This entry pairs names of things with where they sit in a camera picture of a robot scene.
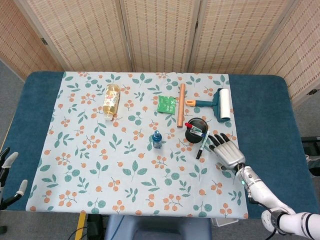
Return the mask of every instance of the floral tablecloth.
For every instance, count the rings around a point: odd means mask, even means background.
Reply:
[[[121,87],[119,108],[105,121],[110,83]],[[247,218],[241,183],[220,170],[208,145],[196,160],[201,143],[189,143],[186,128],[177,128],[181,83],[185,99],[204,101],[230,88],[227,74],[65,72],[26,210]],[[176,98],[176,114],[157,112],[159,95]],[[218,123],[212,108],[185,106],[185,122],[194,117],[238,144],[233,114]],[[155,130],[161,149],[152,145]]]

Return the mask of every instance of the black cup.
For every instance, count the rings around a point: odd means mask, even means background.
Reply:
[[[203,134],[206,134],[208,131],[208,124],[202,118],[192,118],[188,121],[188,123],[197,127],[198,129],[201,129]],[[185,131],[185,138],[193,144],[197,144],[202,141],[202,137],[191,133],[189,128],[187,128]]]

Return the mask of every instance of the blue bottle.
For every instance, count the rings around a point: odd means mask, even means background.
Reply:
[[[162,147],[162,136],[158,130],[154,131],[152,135],[152,143],[155,149],[160,149]]]

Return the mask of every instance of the plastic bottle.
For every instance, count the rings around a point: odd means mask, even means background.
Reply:
[[[111,121],[117,113],[120,96],[120,87],[117,84],[108,84],[103,101],[104,119]]]
[[[158,130],[154,131],[152,135],[152,143],[155,149],[160,149],[162,147],[162,136]]]

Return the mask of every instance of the green snack packet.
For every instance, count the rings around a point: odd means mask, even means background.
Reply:
[[[176,99],[172,96],[159,96],[159,104],[156,110],[160,113],[175,114]]]

